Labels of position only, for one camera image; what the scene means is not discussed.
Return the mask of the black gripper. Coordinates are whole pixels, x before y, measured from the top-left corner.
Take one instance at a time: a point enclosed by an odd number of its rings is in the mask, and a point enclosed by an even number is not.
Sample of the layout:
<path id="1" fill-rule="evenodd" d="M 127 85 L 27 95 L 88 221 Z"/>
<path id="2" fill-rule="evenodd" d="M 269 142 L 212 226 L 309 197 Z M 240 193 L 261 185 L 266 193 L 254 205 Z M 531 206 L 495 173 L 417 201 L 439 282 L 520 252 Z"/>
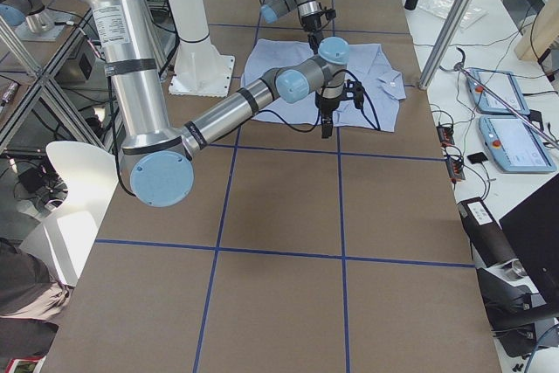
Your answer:
<path id="1" fill-rule="evenodd" d="M 324 39 L 322 29 L 336 18 L 336 10 L 317 5 L 318 10 L 305 12 L 301 16 L 301 27 L 307 34 L 307 40 L 313 52 L 318 52 L 320 42 Z"/>
<path id="2" fill-rule="evenodd" d="M 321 117 L 321 138 L 327 139 L 333 133 L 333 112 L 343 101 L 352 100 L 356 109 L 362 110 L 364 103 L 365 89 L 358 80 L 344 80 L 339 86 L 335 87 L 335 95 L 327 97 L 326 87 L 317 92 L 314 97 L 314 104 L 319 110 Z"/>

